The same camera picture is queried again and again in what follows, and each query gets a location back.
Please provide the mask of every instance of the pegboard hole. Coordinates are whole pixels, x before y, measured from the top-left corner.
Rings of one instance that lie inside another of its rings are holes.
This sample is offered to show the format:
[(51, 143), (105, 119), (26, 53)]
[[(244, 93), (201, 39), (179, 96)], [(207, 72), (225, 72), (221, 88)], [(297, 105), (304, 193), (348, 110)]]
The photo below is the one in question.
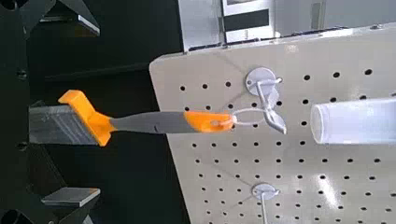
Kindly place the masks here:
[(373, 73), (372, 69), (367, 69), (366, 71), (364, 71), (364, 75), (366, 76), (370, 76)]

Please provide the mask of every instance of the pegboard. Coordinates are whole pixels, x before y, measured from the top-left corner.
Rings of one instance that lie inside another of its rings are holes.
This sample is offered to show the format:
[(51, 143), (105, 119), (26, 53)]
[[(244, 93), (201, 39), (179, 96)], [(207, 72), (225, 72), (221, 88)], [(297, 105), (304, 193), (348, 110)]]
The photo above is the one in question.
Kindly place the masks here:
[[(227, 133), (168, 134), (192, 224), (262, 223), (251, 188), (267, 182), (269, 223), (395, 223), (396, 146), (320, 146), (313, 104), (390, 97), (396, 92), (396, 24), (163, 56), (150, 65), (162, 111), (224, 112), (260, 106), (245, 87), (257, 67), (283, 83), (265, 123)], [(251, 114), (243, 119), (255, 119)]]

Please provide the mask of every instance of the metal bracket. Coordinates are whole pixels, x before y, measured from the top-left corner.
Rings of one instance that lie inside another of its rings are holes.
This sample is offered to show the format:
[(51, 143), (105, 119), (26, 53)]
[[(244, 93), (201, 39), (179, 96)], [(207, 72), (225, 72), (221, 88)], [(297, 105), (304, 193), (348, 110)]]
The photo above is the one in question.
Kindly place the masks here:
[(247, 75), (246, 86), (251, 94), (260, 97), (267, 124), (280, 133), (286, 134), (285, 121), (274, 111), (274, 106), (279, 99), (276, 84), (280, 82), (282, 82), (282, 78), (276, 78), (270, 69), (260, 67)]
[(280, 192), (279, 189), (275, 189), (272, 185), (266, 183), (260, 183), (253, 187), (251, 193), (254, 197), (262, 201), (262, 222), (267, 224), (267, 213), (265, 210), (265, 201), (273, 199)]

